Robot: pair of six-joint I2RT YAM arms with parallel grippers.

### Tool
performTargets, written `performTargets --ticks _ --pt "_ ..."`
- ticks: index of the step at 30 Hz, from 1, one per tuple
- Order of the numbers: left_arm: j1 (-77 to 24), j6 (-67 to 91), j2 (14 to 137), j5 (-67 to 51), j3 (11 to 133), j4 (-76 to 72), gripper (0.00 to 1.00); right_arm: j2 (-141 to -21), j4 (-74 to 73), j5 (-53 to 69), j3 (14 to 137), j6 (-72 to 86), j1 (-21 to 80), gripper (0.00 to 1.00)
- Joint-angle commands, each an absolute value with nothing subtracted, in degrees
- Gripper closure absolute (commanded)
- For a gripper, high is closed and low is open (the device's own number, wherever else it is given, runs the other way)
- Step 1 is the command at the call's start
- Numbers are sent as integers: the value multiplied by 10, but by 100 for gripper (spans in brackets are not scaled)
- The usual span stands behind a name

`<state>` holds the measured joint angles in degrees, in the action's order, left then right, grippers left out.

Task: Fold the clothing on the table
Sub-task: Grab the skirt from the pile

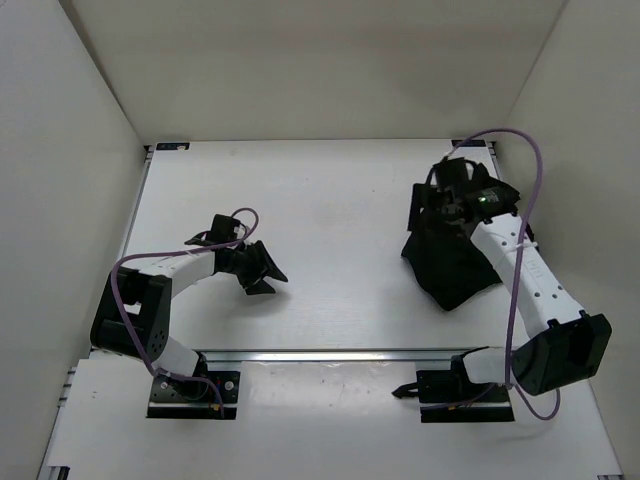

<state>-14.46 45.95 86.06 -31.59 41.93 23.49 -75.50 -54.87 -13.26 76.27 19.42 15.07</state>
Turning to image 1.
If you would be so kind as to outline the black pleated skirt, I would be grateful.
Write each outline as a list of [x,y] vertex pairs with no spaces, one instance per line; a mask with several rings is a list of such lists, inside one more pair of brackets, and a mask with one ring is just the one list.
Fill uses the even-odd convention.
[[489,260],[472,244],[475,228],[488,222],[449,224],[429,202],[427,182],[415,183],[409,209],[409,238],[401,256],[417,283],[445,311],[452,311],[501,280]]

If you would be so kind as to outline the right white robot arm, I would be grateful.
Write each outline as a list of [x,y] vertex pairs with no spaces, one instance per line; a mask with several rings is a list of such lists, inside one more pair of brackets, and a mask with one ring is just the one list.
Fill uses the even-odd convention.
[[427,177],[426,211],[442,233],[470,241],[508,288],[528,336],[518,348],[465,356],[449,391],[471,400],[485,383],[515,383],[537,396],[593,377],[612,334],[561,286],[526,231],[519,192],[462,157],[436,163]]

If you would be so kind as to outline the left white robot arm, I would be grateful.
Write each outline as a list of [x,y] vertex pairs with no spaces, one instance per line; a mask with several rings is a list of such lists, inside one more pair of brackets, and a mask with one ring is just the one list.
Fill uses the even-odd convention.
[[174,297],[217,273],[233,275],[248,295],[273,294],[269,278],[287,282],[261,241],[215,245],[198,242],[190,250],[157,253],[152,264],[112,271],[91,327],[93,347],[138,359],[151,374],[174,378],[188,398],[208,389],[204,359],[169,333]]

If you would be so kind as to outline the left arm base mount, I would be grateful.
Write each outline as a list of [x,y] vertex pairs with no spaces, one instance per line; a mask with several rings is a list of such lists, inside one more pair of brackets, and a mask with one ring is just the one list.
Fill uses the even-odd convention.
[[167,377],[152,382],[146,417],[150,419],[235,420],[239,400],[241,372],[212,370],[206,377],[218,389],[223,408],[215,392],[202,382],[180,382]]

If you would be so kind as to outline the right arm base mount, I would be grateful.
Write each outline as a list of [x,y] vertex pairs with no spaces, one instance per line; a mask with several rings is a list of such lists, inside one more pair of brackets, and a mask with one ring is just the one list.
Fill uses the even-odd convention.
[[417,398],[423,424],[515,421],[505,387],[474,384],[452,370],[419,370],[414,382],[397,387],[392,395],[396,399]]

